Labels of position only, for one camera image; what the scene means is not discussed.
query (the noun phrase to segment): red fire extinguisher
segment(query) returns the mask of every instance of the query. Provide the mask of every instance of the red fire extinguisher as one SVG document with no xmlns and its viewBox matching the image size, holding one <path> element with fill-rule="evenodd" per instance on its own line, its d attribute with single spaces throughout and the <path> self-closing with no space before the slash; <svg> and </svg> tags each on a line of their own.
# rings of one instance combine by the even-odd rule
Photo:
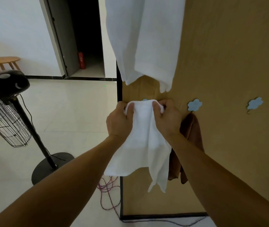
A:
<svg viewBox="0 0 269 227">
<path fill-rule="evenodd" d="M 79 56 L 80 68 L 81 69 L 85 69 L 85 62 L 84 62 L 83 53 L 82 52 L 79 52 L 78 53 L 78 56 Z"/>
</svg>

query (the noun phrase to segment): white wall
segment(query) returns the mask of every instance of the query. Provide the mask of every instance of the white wall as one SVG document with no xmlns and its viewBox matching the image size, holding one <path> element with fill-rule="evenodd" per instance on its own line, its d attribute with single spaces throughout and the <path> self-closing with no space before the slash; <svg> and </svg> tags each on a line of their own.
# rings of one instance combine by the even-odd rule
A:
<svg viewBox="0 0 269 227">
<path fill-rule="evenodd" d="M 20 57 L 25 75 L 63 75 L 39 0 L 0 0 L 0 56 Z"/>
<path fill-rule="evenodd" d="M 99 0 L 103 58 L 106 78 L 117 78 L 117 66 L 114 51 L 110 44 L 106 29 L 106 8 L 105 0 Z"/>
</svg>

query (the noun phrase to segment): white towel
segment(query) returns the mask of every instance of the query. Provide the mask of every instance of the white towel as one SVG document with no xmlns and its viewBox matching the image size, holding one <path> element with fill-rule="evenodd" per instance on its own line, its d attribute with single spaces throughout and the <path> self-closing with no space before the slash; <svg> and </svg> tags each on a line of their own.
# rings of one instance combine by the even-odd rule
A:
<svg viewBox="0 0 269 227">
<path fill-rule="evenodd" d="M 105 0 L 106 28 L 122 81 L 146 75 L 170 91 L 182 34 L 185 0 Z"/>
<path fill-rule="evenodd" d="M 152 183 L 148 192 L 157 183 L 165 192 L 169 171 L 171 146 L 155 125 L 152 102 L 156 100 L 131 101 L 134 103 L 133 127 L 125 143 L 110 160 L 104 175 L 127 176 L 141 167 L 148 167 Z"/>
</svg>

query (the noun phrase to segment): brown towel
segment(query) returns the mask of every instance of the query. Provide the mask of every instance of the brown towel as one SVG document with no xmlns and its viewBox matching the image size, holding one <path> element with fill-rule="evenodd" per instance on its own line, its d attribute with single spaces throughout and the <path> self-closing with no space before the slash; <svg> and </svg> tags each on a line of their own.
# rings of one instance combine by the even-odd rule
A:
<svg viewBox="0 0 269 227">
<path fill-rule="evenodd" d="M 180 133 L 186 139 L 192 142 L 197 148 L 205 152 L 203 148 L 200 125 L 197 120 L 197 117 L 193 113 L 188 114 L 183 120 L 183 122 L 181 123 Z M 181 183 L 185 184 L 187 182 L 186 174 L 181 166 L 181 163 L 177 155 L 172 149 L 169 156 L 168 180 L 178 178 L 180 172 L 181 172 Z"/>
</svg>

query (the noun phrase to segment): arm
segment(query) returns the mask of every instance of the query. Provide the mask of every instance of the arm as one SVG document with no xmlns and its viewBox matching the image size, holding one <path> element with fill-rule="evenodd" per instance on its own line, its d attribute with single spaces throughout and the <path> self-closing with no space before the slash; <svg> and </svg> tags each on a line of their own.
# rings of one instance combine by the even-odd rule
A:
<svg viewBox="0 0 269 227">
<path fill-rule="evenodd" d="M 242 180 L 191 144 L 179 132 L 181 114 L 171 99 L 161 115 L 154 104 L 158 130 L 177 154 L 199 201 L 220 226 L 269 226 L 269 202 Z"/>
<path fill-rule="evenodd" d="M 94 193 L 106 166 L 132 130 L 134 104 L 107 117 L 109 136 L 26 191 L 0 213 L 0 227 L 70 226 Z"/>
</svg>

